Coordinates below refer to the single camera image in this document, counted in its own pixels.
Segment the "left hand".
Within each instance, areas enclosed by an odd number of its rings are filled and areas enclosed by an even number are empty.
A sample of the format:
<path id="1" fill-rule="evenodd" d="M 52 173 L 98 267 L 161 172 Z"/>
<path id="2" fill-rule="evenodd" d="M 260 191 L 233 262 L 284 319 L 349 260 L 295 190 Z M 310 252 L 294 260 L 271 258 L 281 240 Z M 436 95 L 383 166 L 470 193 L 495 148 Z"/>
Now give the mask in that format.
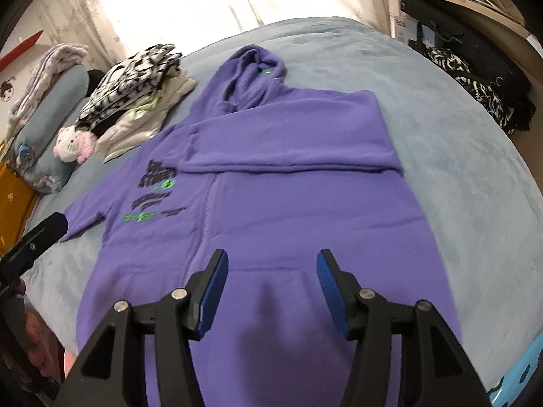
<path id="1" fill-rule="evenodd" d="M 23 295 L 25 302 L 25 329 L 30 340 L 30 349 L 27 351 L 27 358 L 40 371 L 43 377 L 52 377 L 60 382 L 61 367 L 58 360 L 56 337 L 40 317 L 40 314 L 27 300 L 26 284 L 23 280 L 19 281 L 17 290 L 19 294 Z"/>

